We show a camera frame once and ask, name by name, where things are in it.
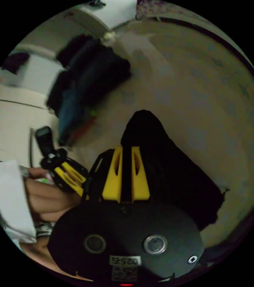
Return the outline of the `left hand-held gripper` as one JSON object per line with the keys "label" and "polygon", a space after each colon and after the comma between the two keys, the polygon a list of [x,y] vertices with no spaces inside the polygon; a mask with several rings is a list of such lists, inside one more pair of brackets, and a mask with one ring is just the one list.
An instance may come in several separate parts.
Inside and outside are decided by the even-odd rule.
{"label": "left hand-held gripper", "polygon": [[44,156],[40,165],[48,171],[53,183],[63,192],[76,193],[80,197],[83,195],[88,170],[68,157],[65,149],[58,149]]}

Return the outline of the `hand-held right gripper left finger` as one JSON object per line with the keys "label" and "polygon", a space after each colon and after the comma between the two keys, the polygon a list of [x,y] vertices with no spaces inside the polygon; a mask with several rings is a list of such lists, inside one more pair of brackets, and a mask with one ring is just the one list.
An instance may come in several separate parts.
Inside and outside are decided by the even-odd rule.
{"label": "hand-held right gripper left finger", "polygon": [[121,200],[122,161],[123,148],[118,146],[114,149],[105,186],[102,192],[102,197],[104,200],[116,202],[120,202]]}

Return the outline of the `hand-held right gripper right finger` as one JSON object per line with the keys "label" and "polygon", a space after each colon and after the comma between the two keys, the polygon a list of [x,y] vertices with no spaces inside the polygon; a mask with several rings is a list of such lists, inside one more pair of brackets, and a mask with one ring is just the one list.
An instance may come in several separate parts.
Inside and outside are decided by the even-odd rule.
{"label": "hand-held right gripper right finger", "polygon": [[147,201],[150,197],[150,191],[148,187],[144,164],[140,153],[140,148],[138,146],[132,147],[131,158],[132,202]]}

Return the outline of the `person's left hand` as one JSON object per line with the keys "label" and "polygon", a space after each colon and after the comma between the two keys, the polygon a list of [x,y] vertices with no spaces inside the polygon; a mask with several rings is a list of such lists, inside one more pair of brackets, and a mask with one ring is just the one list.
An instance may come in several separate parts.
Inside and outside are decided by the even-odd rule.
{"label": "person's left hand", "polygon": [[26,196],[36,222],[56,222],[68,210],[80,204],[77,193],[65,193],[56,185],[39,182],[46,178],[42,168],[20,167],[24,174]]}

